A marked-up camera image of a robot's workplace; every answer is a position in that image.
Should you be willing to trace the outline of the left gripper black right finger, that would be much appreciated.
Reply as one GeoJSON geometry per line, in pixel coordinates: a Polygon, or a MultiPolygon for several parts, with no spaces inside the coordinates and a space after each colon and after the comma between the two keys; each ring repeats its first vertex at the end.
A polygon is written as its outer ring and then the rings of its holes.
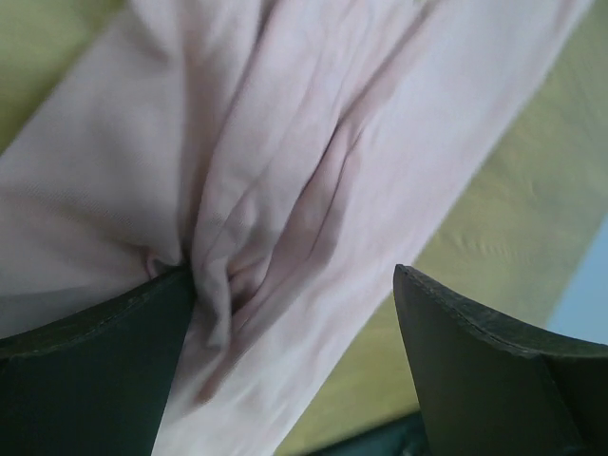
{"type": "Polygon", "coordinates": [[[603,455],[607,348],[527,324],[397,266],[393,293],[435,455],[603,455]]]}

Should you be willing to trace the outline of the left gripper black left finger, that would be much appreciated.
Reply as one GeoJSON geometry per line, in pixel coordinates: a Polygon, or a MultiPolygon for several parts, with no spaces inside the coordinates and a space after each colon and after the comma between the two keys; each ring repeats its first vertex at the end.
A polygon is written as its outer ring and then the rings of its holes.
{"type": "Polygon", "coordinates": [[[3,339],[2,454],[151,454],[195,301],[177,268],[3,339]]]}

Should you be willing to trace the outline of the pink printed t shirt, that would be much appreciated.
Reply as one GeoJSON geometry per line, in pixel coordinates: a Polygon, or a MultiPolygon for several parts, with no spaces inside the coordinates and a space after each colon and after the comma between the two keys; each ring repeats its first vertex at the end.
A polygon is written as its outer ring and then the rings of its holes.
{"type": "Polygon", "coordinates": [[[1,156],[1,333],[187,265],[156,455],[269,455],[587,1],[129,1],[1,156]]]}

